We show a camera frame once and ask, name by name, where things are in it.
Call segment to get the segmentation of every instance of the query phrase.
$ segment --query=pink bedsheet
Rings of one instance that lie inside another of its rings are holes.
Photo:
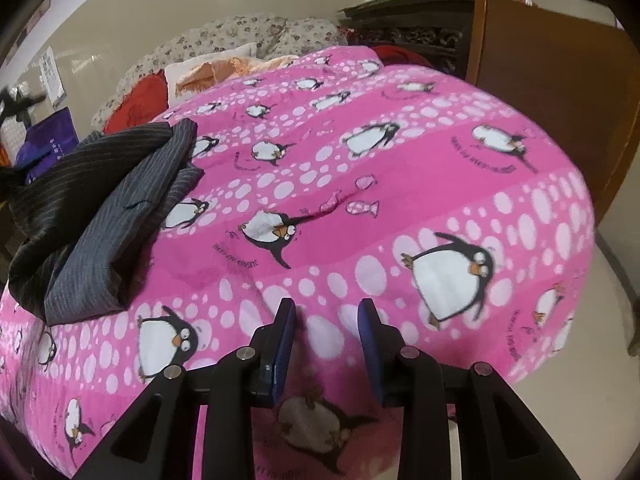
[[[333,47],[164,115],[182,118],[198,123],[206,173],[142,258],[129,310],[43,334],[2,297],[0,410],[64,474],[143,381],[247,344],[284,296],[300,329],[281,405],[255,412],[260,479],[371,478],[395,460],[401,412],[370,393],[363,297],[408,344],[488,361],[511,382],[564,345],[590,198],[555,143],[498,99]]]

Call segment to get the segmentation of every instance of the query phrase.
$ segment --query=triangular cutout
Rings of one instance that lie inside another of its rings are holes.
[[[160,395],[151,397],[135,420],[118,437],[111,447],[111,452],[134,462],[141,464],[146,462],[161,405]]]
[[[494,394],[494,406],[507,457],[510,460],[517,460],[539,453],[540,447],[536,439],[529,433],[506,400]]]

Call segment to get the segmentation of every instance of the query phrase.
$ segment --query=cartoon penguin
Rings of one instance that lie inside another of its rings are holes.
[[[262,79],[258,79],[257,77],[252,77],[251,79],[245,79],[242,81],[242,85],[244,86],[258,86],[258,83],[262,81]]]
[[[87,434],[95,436],[94,431],[82,422],[80,401],[78,399],[71,399],[65,410],[65,437],[69,443],[69,453],[71,453],[71,460],[73,460],[74,465],[76,464],[74,460],[74,449],[82,444],[84,436]]]
[[[351,95],[351,92],[348,90],[344,90],[337,94],[329,94],[325,97],[321,97],[317,102],[314,103],[314,108],[316,111],[320,112],[322,110],[326,110],[327,108],[343,103],[347,100],[347,97]]]
[[[167,316],[138,317],[138,376],[145,381],[168,365],[181,365],[198,349],[198,334],[193,326],[162,306]]]
[[[203,153],[209,153],[213,148],[219,145],[220,140],[213,137],[202,136],[196,140],[191,152],[191,158],[202,155]]]
[[[20,345],[22,344],[22,329],[18,330],[15,334],[14,340],[14,352],[18,353],[20,351]]]
[[[480,246],[446,233],[438,238],[451,242],[417,256],[402,253],[404,266],[414,274],[414,280],[424,304],[429,309],[430,323],[440,323],[462,314],[477,305],[474,319],[484,306],[486,286],[494,275],[494,260]]]
[[[562,325],[560,332],[556,335],[556,340],[554,341],[554,349],[553,353],[561,351],[566,344],[566,340],[569,337],[569,330],[571,330],[571,325],[574,322],[574,315],[571,314]]]
[[[240,224],[244,237],[256,247],[267,249],[285,269],[290,265],[282,259],[282,250],[291,243],[296,226],[284,213],[258,211],[247,223]]]
[[[296,81],[296,87],[298,90],[318,90],[323,84],[324,81],[318,81],[312,77]]]
[[[294,145],[295,142],[292,144],[275,144],[268,140],[261,140],[257,144],[254,144],[251,149],[251,154],[255,160],[264,160],[277,166],[277,161],[287,154],[287,148]]]
[[[190,198],[185,202],[179,202],[164,219],[162,228],[191,227],[208,208],[209,202],[203,202],[197,198]]]
[[[512,136],[504,130],[491,126],[490,124],[480,124],[480,126],[476,126],[473,129],[472,135],[475,140],[479,140],[483,146],[490,150],[516,156],[533,173],[538,172],[525,158],[527,149],[522,143],[524,139],[523,136]]]
[[[363,77],[369,77],[370,75],[375,74],[378,70],[380,70],[380,65],[375,61],[371,61],[369,59],[365,61],[359,61],[360,66],[364,69],[364,74],[360,74],[358,79]]]
[[[251,105],[247,107],[246,114],[249,117],[253,117],[254,119],[263,119],[266,114],[271,111],[270,106],[265,106],[261,104]]]
[[[199,106],[198,109],[196,110],[197,114],[203,114],[205,112],[210,112],[212,110],[215,110],[216,108],[218,108],[222,103],[207,103],[205,105]]]
[[[343,139],[342,142],[347,145],[353,155],[360,156],[382,142],[386,146],[399,129],[400,124],[397,123],[371,124],[365,126],[359,133]]]
[[[338,459],[356,428],[377,422],[365,415],[348,416],[322,398],[315,388],[304,397],[290,397],[278,409],[277,430],[292,448],[318,459],[329,471],[343,475]]]
[[[417,81],[409,81],[408,83],[400,83],[397,88],[398,90],[404,90],[405,92],[431,92],[435,83],[421,83]]]
[[[536,311],[533,313],[533,321],[540,328],[551,314],[554,307],[564,298],[564,287],[560,283],[555,283],[553,288],[545,291],[538,298]]]
[[[38,364],[44,366],[45,370],[49,368],[49,363],[53,361],[58,352],[58,346],[53,341],[51,332],[45,330],[40,338],[38,345]]]

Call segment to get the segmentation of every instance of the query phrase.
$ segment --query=red cloth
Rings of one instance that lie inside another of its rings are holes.
[[[385,66],[409,64],[433,68],[433,65],[424,59],[423,56],[402,48],[401,46],[379,45],[373,47],[373,50]]]
[[[137,82],[131,93],[111,114],[102,131],[105,134],[115,134],[132,126],[146,124],[169,108],[168,99],[164,70],[148,75]]]

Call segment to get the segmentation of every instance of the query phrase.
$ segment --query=metal screw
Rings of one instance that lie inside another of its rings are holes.
[[[239,348],[236,352],[236,357],[242,361],[246,361],[247,359],[251,359],[255,355],[255,350],[250,346],[243,346]]]
[[[485,363],[484,361],[477,362],[474,364],[474,370],[476,374],[482,375],[482,377],[487,377],[494,373],[494,369],[489,363]]]
[[[415,359],[420,355],[420,351],[415,346],[403,346],[400,355],[405,359]]]
[[[163,373],[167,379],[175,379],[177,377],[180,377],[182,368],[180,368],[178,365],[171,365],[165,368]]]

